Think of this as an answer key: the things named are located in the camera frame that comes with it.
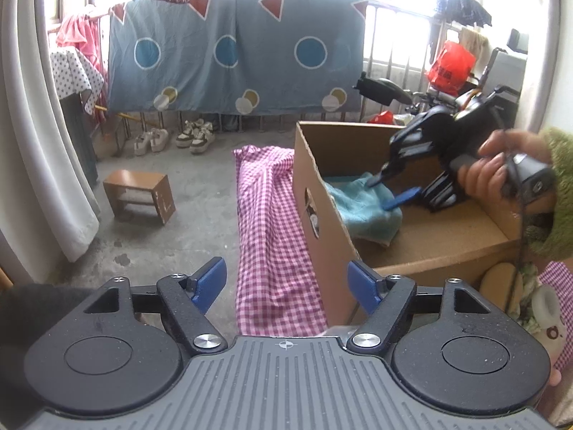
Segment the person right hand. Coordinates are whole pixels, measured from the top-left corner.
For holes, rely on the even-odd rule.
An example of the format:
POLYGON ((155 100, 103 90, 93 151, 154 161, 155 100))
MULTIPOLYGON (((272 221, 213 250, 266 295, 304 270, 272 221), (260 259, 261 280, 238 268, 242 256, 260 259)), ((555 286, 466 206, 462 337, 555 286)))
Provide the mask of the person right hand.
POLYGON ((481 158, 472 165, 462 165, 457 181, 467 195, 490 203, 514 203, 502 196, 502 187, 508 176, 505 156, 521 152, 546 164, 552 163, 551 152, 540 135, 524 130, 496 130, 481 145, 481 158))

